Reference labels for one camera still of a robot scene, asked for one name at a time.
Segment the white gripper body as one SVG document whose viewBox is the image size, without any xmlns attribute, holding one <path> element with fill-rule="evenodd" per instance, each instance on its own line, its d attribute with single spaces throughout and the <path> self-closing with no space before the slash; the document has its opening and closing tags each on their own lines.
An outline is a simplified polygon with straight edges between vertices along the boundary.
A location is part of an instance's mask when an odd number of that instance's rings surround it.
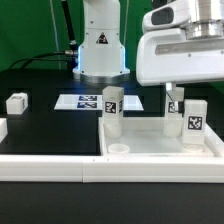
<svg viewBox="0 0 224 224">
<path fill-rule="evenodd" d="M 143 86 L 224 80 L 224 38 L 187 40 L 180 28 L 145 33 L 136 78 Z"/>
</svg>

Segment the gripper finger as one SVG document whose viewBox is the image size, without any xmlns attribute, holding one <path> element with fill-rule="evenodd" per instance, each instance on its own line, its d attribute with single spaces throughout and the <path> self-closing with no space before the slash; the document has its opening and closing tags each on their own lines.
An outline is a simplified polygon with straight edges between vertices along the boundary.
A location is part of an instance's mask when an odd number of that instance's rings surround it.
<svg viewBox="0 0 224 224">
<path fill-rule="evenodd" d="M 184 112 L 184 88 L 177 87 L 175 83 L 166 84 L 167 114 L 182 114 Z"/>
</svg>

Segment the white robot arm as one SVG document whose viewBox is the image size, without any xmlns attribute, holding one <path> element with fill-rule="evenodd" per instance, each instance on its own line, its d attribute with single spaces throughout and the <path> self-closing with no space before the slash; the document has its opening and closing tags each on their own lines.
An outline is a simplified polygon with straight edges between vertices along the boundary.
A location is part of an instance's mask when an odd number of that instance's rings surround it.
<svg viewBox="0 0 224 224">
<path fill-rule="evenodd" d="M 129 73 L 118 0 L 83 0 L 76 79 L 109 83 Z M 152 0 L 142 20 L 136 78 L 143 86 L 224 80 L 224 0 Z"/>
</svg>

